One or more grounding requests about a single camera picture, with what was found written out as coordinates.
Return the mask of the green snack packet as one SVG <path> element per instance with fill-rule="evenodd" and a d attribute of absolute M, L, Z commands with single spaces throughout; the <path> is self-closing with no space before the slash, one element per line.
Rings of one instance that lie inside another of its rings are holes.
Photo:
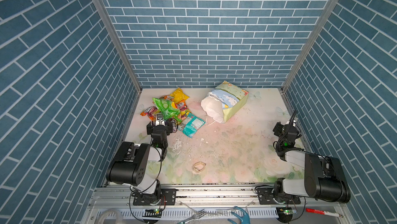
<path fill-rule="evenodd" d="M 181 111 L 171 100 L 153 98 L 153 103 L 157 109 L 163 114 L 164 119 L 174 118 L 178 124 L 182 122 Z"/>

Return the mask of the teal snack packet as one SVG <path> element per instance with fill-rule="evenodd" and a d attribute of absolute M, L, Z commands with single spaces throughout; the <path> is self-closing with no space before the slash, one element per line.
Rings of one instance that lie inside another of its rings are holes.
<path fill-rule="evenodd" d="M 178 130 L 192 138 L 196 132 L 205 124 L 205 121 L 189 113 L 187 117 L 178 126 Z"/>

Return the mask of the pink colourful candy packet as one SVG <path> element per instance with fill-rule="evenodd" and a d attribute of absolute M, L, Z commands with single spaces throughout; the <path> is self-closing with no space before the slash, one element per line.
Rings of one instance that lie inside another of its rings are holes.
<path fill-rule="evenodd" d="M 184 120 L 185 118 L 187 118 L 187 116 L 190 113 L 190 110 L 186 104 L 186 100 L 181 100 L 179 102 L 176 103 L 176 107 L 179 109 L 180 114 L 181 114 L 181 120 Z"/>

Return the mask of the orange snack packet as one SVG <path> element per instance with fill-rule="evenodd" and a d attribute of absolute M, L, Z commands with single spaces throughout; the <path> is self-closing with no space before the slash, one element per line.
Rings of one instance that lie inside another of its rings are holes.
<path fill-rule="evenodd" d="M 173 101 L 174 97 L 171 95 L 164 95 L 164 96 L 160 97 L 159 99 Z"/>

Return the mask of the yellow snack packet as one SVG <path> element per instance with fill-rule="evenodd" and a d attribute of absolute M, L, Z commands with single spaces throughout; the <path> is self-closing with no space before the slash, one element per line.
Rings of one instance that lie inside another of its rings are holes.
<path fill-rule="evenodd" d="M 189 99 L 189 96 L 184 94 L 184 92 L 181 88 L 177 88 L 173 93 L 170 94 L 170 96 L 172 97 L 172 101 L 174 103 L 179 103 L 182 100 Z"/>

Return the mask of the floral paper gift bag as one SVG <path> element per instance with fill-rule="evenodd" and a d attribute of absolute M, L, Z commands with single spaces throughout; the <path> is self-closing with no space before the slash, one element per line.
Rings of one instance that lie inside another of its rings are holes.
<path fill-rule="evenodd" d="M 228 81 L 216 86 L 201 101 L 201 107 L 214 122 L 226 123 L 247 102 L 249 92 Z"/>

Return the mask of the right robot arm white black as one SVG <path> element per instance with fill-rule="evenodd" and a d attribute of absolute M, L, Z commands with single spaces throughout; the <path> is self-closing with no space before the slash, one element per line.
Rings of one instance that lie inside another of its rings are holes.
<path fill-rule="evenodd" d="M 289 201 L 294 197 L 339 203 L 350 201 L 350 188 L 338 158 L 321 156 L 295 147 L 295 140 L 301 133 L 293 121 L 287 124 L 276 123 L 273 132 L 278 137 L 274 149 L 279 158 L 304 170 L 303 179 L 276 180 L 273 195 L 277 201 Z"/>

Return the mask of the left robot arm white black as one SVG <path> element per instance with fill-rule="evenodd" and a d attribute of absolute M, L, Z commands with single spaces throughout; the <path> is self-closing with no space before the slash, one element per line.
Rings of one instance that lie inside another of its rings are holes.
<path fill-rule="evenodd" d="M 172 119 L 152 121 L 146 127 L 147 134 L 151 137 L 150 143 L 123 142 L 110 162 L 106 180 L 130 185 L 132 193 L 146 203 L 160 200 L 160 181 L 146 174 L 146 166 L 149 161 L 164 161 L 168 148 L 167 136 L 175 128 Z"/>

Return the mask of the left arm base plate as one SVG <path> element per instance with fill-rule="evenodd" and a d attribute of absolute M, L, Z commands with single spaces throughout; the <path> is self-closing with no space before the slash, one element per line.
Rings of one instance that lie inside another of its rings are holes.
<path fill-rule="evenodd" d="M 134 206 L 175 205 L 177 190 L 175 188 L 157 189 L 153 194 L 132 193 Z"/>

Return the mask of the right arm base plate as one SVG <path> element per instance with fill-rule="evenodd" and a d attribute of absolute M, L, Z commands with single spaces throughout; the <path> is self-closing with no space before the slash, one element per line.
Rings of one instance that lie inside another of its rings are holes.
<path fill-rule="evenodd" d="M 259 186 L 254 189 L 254 192 L 258 196 L 260 205 L 272 205 L 272 204 L 301 204 L 301 200 L 298 196 L 285 194 L 283 192 L 276 191 L 270 186 Z"/>

